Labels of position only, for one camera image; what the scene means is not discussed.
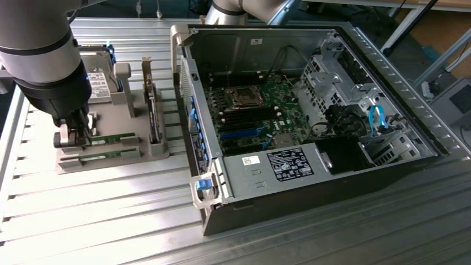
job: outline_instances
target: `motherboard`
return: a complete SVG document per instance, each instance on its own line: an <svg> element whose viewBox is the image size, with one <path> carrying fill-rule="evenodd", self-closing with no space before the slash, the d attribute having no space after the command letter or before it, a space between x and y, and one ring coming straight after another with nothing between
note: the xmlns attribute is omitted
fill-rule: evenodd
<svg viewBox="0 0 471 265"><path fill-rule="evenodd" d="M288 78L271 74L259 84L206 89L226 156L302 144L310 128Z"/></svg>

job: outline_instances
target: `blue latch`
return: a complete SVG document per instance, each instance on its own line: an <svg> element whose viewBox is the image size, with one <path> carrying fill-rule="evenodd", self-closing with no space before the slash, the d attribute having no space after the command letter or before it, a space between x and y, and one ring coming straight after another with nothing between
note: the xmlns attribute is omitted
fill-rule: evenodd
<svg viewBox="0 0 471 265"><path fill-rule="evenodd" d="M188 115L188 118L189 118L189 119L194 119L194 118L195 118L195 114L196 114L196 109L192 108L192 109L191 109L191 112L189 112L189 115Z"/></svg>
<svg viewBox="0 0 471 265"><path fill-rule="evenodd" d="M210 179L199 179L195 183L196 190L206 190L212 188L212 182Z"/></svg>
<svg viewBox="0 0 471 265"><path fill-rule="evenodd" d="M379 116L380 116L379 125L383 125L386 129L390 128L388 123L386 122L386 119L384 119L383 107L379 105L372 105L370 108L370 115L368 115L371 137L374 137L374 131L375 131L375 125L374 125L375 109L378 109Z"/></svg>

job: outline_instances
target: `metal frame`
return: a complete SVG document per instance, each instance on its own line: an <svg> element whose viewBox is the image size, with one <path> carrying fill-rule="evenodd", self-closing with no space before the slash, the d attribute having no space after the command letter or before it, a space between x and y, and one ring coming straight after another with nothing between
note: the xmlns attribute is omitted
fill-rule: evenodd
<svg viewBox="0 0 471 265"><path fill-rule="evenodd" d="M406 32L414 20L416 20L416 18L419 17L424 8L426 6L419 6L416 9L412 9L411 12L407 14L404 20L402 21L395 32L392 33L390 39L383 44L382 51L384 51L387 48L390 48L394 45L394 43L396 42L402 34Z"/></svg>
<svg viewBox="0 0 471 265"><path fill-rule="evenodd" d="M400 2L388 1L375 1L375 0L303 0L303 2L318 2L318 3L332 3L332 4L356 4L359 6L372 6L372 7L400 7ZM423 4L410 4L404 3L402 8L415 9L427 5L428 1ZM438 3L432 10L455 11L455 12L471 12L470 7L451 7Z"/></svg>
<svg viewBox="0 0 471 265"><path fill-rule="evenodd" d="M418 79L414 81L412 87L419 87L420 84L428 80L428 78L435 74L436 70L446 64L451 56L466 46L466 44L471 41L471 28L467 30L467 32L463 34L463 36L458 39L458 41L451 45L448 50L442 54L442 56L436 59L436 61L432 63L432 65L427 68L427 70L422 73L422 75L418 77ZM464 54L470 54L467 52L463 53L462 58L459 60L462 61L466 56Z"/></svg>
<svg viewBox="0 0 471 265"><path fill-rule="evenodd" d="M28 108L29 103L25 101L21 90L16 87L0 138L0 227L4 221L4 209L16 167L16 159L11 158L17 157L23 138L23 134L19 134L17 131L21 131L21 127L25 124Z"/></svg>
<svg viewBox="0 0 471 265"><path fill-rule="evenodd" d="M411 26L411 23L418 19L423 9L426 8L426 6L428 4L428 2L424 2L424 4L410 4L406 2L402 5L400 2L387 2L387 1L375 1L375 0L328 0L328 1L327 0L303 0L303 1L304 2L319 2L319 3L328 2L328 3L334 3L334 4L356 4L360 6L391 7L392 9L388 12L390 16L392 16L395 14L398 7L412 9L411 12L408 13L408 15L406 16L404 20L400 22L390 39L384 43L384 45L380 49L382 51L384 51L384 49L390 48L392 46L392 44L396 42L399 36L404 33L407 28ZM454 11L454 12L471 12L471 4L470 4L470 7L451 7L451 6L443 5L443 4L440 4L440 2L438 2L432 6L431 9L432 10L443 10L443 11Z"/></svg>

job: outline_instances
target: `aluminum workbench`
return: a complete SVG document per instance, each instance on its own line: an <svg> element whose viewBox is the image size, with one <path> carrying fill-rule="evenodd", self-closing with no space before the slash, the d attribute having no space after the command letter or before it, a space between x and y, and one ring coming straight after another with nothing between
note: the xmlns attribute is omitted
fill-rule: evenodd
<svg viewBox="0 0 471 265"><path fill-rule="evenodd" d="M76 19L72 26L80 44L112 42L133 69L132 88L141 57L152 57L168 159L57 175L51 118L16 90L0 141L0 264L471 264L470 157L450 135L440 138L452 155L380 192L202 236L169 70L175 23L198 21Z"/></svg>

